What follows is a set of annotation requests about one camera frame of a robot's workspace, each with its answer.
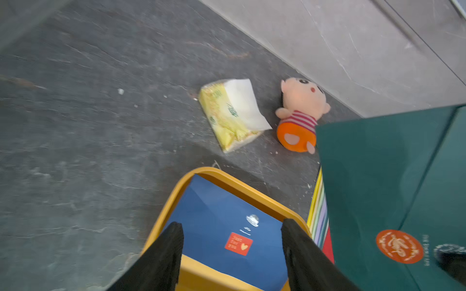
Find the red envelope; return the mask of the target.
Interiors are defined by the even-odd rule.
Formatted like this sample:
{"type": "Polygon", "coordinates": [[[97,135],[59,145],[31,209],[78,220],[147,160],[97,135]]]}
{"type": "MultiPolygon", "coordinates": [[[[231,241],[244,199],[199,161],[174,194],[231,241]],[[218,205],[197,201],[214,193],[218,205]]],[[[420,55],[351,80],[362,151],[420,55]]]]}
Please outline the red envelope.
{"type": "Polygon", "coordinates": [[[330,228],[327,228],[326,230],[322,252],[334,264],[334,253],[333,253],[333,246],[332,246],[332,241],[331,241],[330,228]]]}

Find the yellow plastic storage tray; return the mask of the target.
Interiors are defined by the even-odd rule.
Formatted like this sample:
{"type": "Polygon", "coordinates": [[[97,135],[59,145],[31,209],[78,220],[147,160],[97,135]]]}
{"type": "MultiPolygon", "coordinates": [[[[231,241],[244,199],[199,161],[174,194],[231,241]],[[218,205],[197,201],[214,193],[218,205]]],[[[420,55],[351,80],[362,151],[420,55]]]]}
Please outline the yellow plastic storage tray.
{"type": "MultiPolygon", "coordinates": [[[[150,232],[145,248],[149,248],[168,227],[170,224],[168,220],[194,175],[207,179],[282,223],[284,219],[290,218],[296,221],[303,230],[307,230],[306,223],[296,212],[220,169],[200,167],[188,172],[175,185],[150,232]]],[[[179,291],[262,291],[260,288],[216,271],[184,254],[176,288],[179,291]]],[[[287,291],[289,288],[287,280],[281,291],[287,291]]]]}

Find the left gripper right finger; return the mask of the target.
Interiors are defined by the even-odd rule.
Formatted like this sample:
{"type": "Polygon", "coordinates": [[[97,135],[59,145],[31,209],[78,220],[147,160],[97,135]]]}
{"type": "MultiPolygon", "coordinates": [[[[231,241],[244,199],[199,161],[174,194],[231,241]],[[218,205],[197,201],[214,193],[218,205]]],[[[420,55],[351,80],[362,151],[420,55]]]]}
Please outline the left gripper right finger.
{"type": "Polygon", "coordinates": [[[357,291],[293,219],[281,228],[282,245],[292,291],[357,291]]]}

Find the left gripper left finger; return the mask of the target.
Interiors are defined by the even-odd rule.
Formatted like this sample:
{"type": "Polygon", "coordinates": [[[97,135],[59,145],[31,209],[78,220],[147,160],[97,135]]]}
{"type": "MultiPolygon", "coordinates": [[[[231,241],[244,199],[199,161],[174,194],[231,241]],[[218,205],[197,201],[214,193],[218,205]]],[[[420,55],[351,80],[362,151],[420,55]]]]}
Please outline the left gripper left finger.
{"type": "Polygon", "coordinates": [[[172,222],[110,291],[174,291],[184,243],[182,224],[172,222]]]}

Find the dark green envelope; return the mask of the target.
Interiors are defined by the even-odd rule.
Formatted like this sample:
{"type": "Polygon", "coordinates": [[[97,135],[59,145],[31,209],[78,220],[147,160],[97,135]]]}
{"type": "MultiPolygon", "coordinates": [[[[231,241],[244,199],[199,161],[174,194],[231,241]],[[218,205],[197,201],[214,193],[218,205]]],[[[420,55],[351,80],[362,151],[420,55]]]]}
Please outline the dark green envelope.
{"type": "Polygon", "coordinates": [[[336,266],[363,291],[463,291],[441,253],[466,252],[466,108],[317,128],[336,266]]]}

